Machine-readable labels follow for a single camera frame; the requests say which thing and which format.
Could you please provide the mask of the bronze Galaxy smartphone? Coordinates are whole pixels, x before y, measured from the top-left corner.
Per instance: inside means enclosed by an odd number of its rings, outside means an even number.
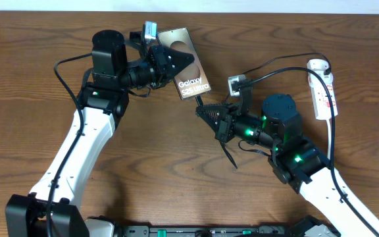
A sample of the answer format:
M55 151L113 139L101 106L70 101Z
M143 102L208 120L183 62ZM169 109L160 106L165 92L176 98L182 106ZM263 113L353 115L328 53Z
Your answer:
M177 28L159 32L157 39L160 44L169 49L193 56L193 61L187 64L174 77L174 83L182 100L207 93L211 85L207 79L201 61L187 28Z

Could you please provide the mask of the white power strip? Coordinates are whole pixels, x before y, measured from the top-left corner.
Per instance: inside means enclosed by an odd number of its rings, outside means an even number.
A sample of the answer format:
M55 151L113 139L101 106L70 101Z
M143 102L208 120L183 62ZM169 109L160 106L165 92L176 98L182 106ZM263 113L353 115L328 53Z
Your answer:
M326 84L327 90L330 92L332 105L334 108L334 116L338 115L338 108L336 104L336 98L334 95L334 87L333 87L333 74L324 75L323 70L317 70L316 73L322 78L324 83ZM332 118L330 112L330 102L328 100L328 95L325 92L322 84L318 80L316 76L309 73L308 75L308 83L311 87L311 95L313 99L313 107L315 111L315 118L317 120L329 120Z

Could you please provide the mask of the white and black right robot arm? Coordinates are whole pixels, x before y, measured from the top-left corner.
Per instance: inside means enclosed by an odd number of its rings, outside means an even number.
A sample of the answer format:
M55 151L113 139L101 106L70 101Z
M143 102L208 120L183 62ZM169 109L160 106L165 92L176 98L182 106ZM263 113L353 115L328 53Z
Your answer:
M250 102L203 104L195 114L215 133L221 146L238 137L270 150L268 162L283 184L314 205L340 236L379 236L379 219L352 192L330 157L303 134L295 101L284 94L267 97L261 115L248 111Z

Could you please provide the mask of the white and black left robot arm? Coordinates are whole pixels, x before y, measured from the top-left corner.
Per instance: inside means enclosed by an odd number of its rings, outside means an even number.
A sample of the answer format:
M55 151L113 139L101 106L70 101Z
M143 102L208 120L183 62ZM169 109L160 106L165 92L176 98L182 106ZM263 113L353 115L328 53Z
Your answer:
M95 162L116 131L137 88L166 86L194 57L163 46L144 27L125 38L102 30L92 38L93 65L86 70L66 138L53 162L29 194L13 195L5 208L9 236L118 236L104 217L85 219L82 196Z

